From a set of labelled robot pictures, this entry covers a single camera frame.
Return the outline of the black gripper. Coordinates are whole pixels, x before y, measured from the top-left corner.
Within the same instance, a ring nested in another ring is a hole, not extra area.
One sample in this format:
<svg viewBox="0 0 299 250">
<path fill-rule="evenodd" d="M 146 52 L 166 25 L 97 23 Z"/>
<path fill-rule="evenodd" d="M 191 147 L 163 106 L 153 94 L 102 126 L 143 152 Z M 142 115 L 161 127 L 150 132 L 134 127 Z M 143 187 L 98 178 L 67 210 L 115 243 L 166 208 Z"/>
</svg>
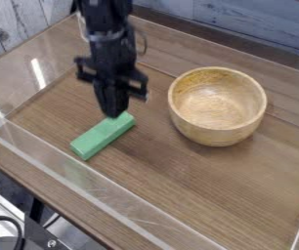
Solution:
<svg viewBox="0 0 299 250">
<path fill-rule="evenodd" d="M 102 113 L 118 117 L 127 109 L 129 94 L 147 98 L 149 78 L 135 68 L 137 48 L 133 30 L 121 30 L 107 35 L 89 36 L 90 55 L 75 57 L 77 76 L 93 82 L 95 99 Z M 111 111 L 106 85 L 113 84 Z"/>
</svg>

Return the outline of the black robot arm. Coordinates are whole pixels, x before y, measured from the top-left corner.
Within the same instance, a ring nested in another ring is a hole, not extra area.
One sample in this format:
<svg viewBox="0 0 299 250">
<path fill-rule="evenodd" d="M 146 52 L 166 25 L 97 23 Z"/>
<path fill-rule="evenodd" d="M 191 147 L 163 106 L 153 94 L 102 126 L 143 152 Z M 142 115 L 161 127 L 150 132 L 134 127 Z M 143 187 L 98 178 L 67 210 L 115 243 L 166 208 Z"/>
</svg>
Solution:
<svg viewBox="0 0 299 250">
<path fill-rule="evenodd" d="M 130 97 L 146 100 L 149 93 L 149 77 L 135 67 L 133 0 L 75 0 L 75 4 L 89 41 L 89 56 L 74 57 L 77 78 L 91 85 L 103 115 L 115 118 Z"/>
</svg>

